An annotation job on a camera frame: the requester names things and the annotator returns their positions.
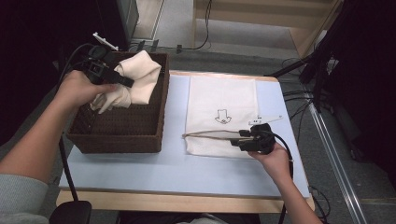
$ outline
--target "gray sleeve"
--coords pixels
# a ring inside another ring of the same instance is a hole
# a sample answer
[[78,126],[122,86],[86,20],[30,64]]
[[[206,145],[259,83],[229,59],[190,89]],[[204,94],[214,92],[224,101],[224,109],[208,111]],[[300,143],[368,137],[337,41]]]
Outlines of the gray sleeve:
[[26,213],[0,214],[0,224],[49,224],[49,220]]
[[225,221],[217,221],[207,217],[196,218],[192,222],[179,222],[177,224],[227,224]]
[[37,214],[47,189],[47,184],[30,177],[0,175],[0,214]]

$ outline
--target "wooden frame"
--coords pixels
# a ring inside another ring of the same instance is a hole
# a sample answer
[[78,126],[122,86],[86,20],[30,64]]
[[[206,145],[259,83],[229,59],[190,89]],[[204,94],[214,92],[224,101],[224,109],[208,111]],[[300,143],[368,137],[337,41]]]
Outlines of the wooden frame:
[[[336,16],[341,0],[214,0],[210,20],[284,26],[301,58],[308,55],[321,32]],[[192,46],[196,20],[204,19],[208,0],[194,0]]]

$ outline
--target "metal rail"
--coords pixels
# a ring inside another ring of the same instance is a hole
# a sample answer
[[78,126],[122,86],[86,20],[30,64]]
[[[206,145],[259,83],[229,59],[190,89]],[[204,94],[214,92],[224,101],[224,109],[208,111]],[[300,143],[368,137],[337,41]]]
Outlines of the metal rail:
[[341,191],[343,192],[344,199],[346,201],[346,205],[349,209],[350,215],[352,216],[354,223],[368,223],[367,219],[361,209],[361,203],[359,198],[357,197],[355,190],[353,189],[352,184],[349,181],[347,176],[347,172],[344,169],[343,164],[338,157],[338,153],[335,150],[334,144],[332,143],[332,139],[329,135],[329,132],[326,128],[324,120],[322,116],[318,113],[315,107],[311,104],[309,106],[311,111],[312,118],[314,119],[315,124],[318,128],[318,133],[325,147],[326,153],[329,157],[330,164],[332,165],[332,169],[334,170],[335,177],[337,178],[338,185],[340,186]]

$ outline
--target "black stand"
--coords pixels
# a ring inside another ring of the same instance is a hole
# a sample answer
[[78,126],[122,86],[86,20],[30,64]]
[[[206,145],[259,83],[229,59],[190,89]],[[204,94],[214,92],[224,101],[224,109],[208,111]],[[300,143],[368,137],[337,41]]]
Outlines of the black stand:
[[332,57],[332,51],[335,47],[335,43],[339,40],[342,35],[342,29],[344,21],[347,19],[349,12],[353,10],[354,0],[345,1],[343,9],[339,16],[335,19],[332,27],[328,30],[327,34],[320,41],[314,52],[300,61],[293,63],[273,74],[266,75],[267,77],[281,77],[288,72],[305,65],[303,72],[300,74],[301,83],[309,83],[313,77],[316,77],[316,83],[314,87],[314,100],[313,104],[317,111],[320,113],[320,92],[323,87],[326,77],[329,75],[327,72],[327,64]]

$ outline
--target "gray floor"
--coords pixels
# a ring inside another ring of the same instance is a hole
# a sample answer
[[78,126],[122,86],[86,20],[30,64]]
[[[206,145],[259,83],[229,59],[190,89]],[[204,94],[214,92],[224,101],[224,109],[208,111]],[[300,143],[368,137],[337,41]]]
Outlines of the gray floor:
[[[165,1],[155,36],[155,38],[160,39],[160,46],[175,47],[177,44],[190,46],[191,13],[191,1]],[[200,30],[197,33],[197,45],[205,36],[204,27],[201,27]],[[189,50],[179,54],[176,54],[175,49],[158,49],[158,51],[169,53],[171,69],[253,76],[271,74],[282,67],[282,62],[285,59],[297,57],[286,28],[211,21],[209,23],[209,32],[212,44],[210,49]],[[302,89],[295,75],[285,75],[279,81],[283,91]],[[43,100],[42,104],[23,123],[11,141],[0,147],[0,158],[3,158],[33,125],[48,104],[50,97],[51,94]],[[289,113],[293,114],[299,106],[304,104],[304,101],[291,101],[286,104]],[[395,223],[395,203],[368,200],[396,197],[396,192],[391,187],[386,174],[370,162],[359,163],[353,161],[349,155],[346,139],[342,135],[337,121],[327,110],[323,109],[322,111],[322,116],[331,134],[337,153],[346,169],[353,189],[362,201],[362,209],[368,223]],[[300,118],[300,116],[297,116],[291,121],[296,136]],[[66,139],[68,150],[70,150],[71,146],[72,143]],[[329,222],[353,223],[344,195],[335,178],[331,163],[318,134],[318,129],[309,111],[304,113],[301,124],[299,149],[309,184],[318,188],[330,200],[332,210],[328,218]],[[59,193],[57,184],[61,173],[62,165],[58,158],[53,170],[52,181],[49,183],[47,200],[40,211],[40,214],[44,216],[48,217],[55,207],[55,200]],[[325,202],[321,198],[319,198],[319,202],[327,211]],[[115,211],[94,211],[91,223],[114,223],[116,216],[117,212]],[[278,218],[279,214],[261,215],[262,223],[277,223]]]

